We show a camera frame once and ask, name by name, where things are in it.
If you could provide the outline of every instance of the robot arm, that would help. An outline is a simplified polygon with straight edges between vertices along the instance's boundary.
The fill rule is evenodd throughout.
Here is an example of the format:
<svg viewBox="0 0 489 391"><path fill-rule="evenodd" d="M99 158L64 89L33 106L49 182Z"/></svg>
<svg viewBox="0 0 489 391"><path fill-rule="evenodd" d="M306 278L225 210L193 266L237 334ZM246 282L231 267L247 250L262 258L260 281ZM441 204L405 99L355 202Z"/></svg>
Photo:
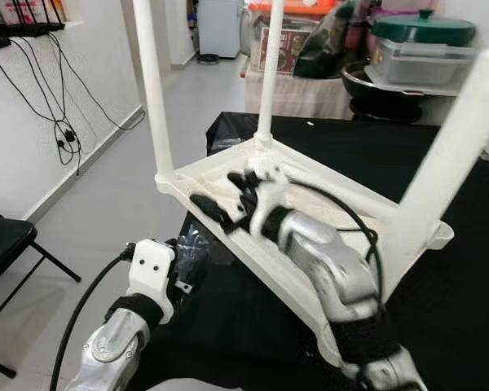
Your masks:
<svg viewBox="0 0 489 391"><path fill-rule="evenodd" d="M367 389L426 391L410 353L381 311L377 271L335 228L284 206L286 181L263 181L253 172L230 173L228 179L243 192L245 216L238 222L206 196L193 195L192 202L228 234L242 228L276 243L308 276L335 336L343 373Z"/></svg>
<svg viewBox="0 0 489 391"><path fill-rule="evenodd" d="M191 200L226 233L242 228L276 243L308 276L337 341L343 373L365 389L426 391L410 353L397 342L380 309L376 271L368 262L335 228L284 206L286 182L262 181L253 173L228 177L243 191L244 217L238 222L207 196L192 195ZM114 303L107 322L84 345L81 369L67 391L126 388L152 331L174 315L174 292L192 290L184 278L190 271L171 273L175 258L167 244L149 239L136 244L126 296Z"/></svg>
<svg viewBox="0 0 489 391"><path fill-rule="evenodd" d="M126 296L108 311L106 323L83 345L81 367L67 391L122 391L139 365L152 331L170 321L167 296L174 250L145 239L136 244Z"/></svg>

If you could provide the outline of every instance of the orange lid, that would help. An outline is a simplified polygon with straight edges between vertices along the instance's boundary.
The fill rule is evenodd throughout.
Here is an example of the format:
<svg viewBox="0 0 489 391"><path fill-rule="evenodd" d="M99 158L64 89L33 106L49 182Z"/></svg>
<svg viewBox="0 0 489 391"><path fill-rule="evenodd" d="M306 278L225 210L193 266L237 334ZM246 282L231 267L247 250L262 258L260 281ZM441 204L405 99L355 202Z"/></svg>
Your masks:
<svg viewBox="0 0 489 391"><path fill-rule="evenodd" d="M305 6L302 0L287 0L284 2L284 12L287 14L326 15L337 3L337 0L317 0L314 6ZM271 11L271 0L253 0L249 9L252 11Z"/></svg>

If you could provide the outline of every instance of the tiled floor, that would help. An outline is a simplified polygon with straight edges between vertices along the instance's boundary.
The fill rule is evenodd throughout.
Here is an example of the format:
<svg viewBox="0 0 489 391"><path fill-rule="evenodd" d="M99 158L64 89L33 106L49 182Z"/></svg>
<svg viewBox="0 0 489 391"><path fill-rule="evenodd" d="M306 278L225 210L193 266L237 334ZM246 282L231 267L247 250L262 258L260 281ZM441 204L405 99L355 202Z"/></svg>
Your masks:
<svg viewBox="0 0 489 391"><path fill-rule="evenodd" d="M174 71L165 91L176 166L205 155L205 131L221 111L244 111L242 60L215 66L191 62ZM75 284L44 262L0 316L0 362L15 368L10 380L0 375L0 391L48 390L64 326L82 293L128 241L168 239L178 234L185 209L160 195L145 121L124 134L37 224L38 240L83 278ZM0 302L36 253L26 252L0 279ZM84 309L69 342L60 388L74 376L83 342L102 321L105 310L127 287L128 265L115 268Z"/></svg>

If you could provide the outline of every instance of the black table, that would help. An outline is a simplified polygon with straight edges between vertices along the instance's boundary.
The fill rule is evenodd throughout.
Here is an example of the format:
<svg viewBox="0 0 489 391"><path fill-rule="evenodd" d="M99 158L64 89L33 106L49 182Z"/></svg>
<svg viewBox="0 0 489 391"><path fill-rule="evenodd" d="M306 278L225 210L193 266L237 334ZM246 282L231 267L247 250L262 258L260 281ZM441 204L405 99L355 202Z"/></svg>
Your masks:
<svg viewBox="0 0 489 391"><path fill-rule="evenodd" d="M256 115L222 113L207 133L208 153L252 137L257 122ZM437 131L288 117L272 122L282 143L394 201ZM455 239L424 254L388 311L430 389L489 390L489 162L477 162L443 220ZM205 281L176 321L153 336L130 389L176 377L247 391L352 389L319 356L311 331L188 214L182 232L191 225L212 245Z"/></svg>

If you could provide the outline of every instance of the black chair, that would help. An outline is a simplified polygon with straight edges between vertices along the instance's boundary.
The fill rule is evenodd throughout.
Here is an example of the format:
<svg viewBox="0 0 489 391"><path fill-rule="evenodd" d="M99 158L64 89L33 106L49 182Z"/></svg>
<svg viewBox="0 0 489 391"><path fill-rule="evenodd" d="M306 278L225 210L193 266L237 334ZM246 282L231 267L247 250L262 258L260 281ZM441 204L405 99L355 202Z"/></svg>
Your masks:
<svg viewBox="0 0 489 391"><path fill-rule="evenodd" d="M70 270L62 262L58 261L54 256L47 252L42 246L34 241L37 235L37 230L31 222L25 222L21 220L11 220L4 218L0 214L0 276L4 271L20 256L20 254L28 247L31 246L36 249L42 257L33 266L33 268L27 273L27 275L20 281L13 292L7 297L7 299L0 305L0 313L7 305L14 295L22 288L28 278L34 273L34 271L42 264L44 259L47 259L63 270L74 281L79 283L82 278ZM16 372L0 364L0 372L10 378L16 376Z"/></svg>

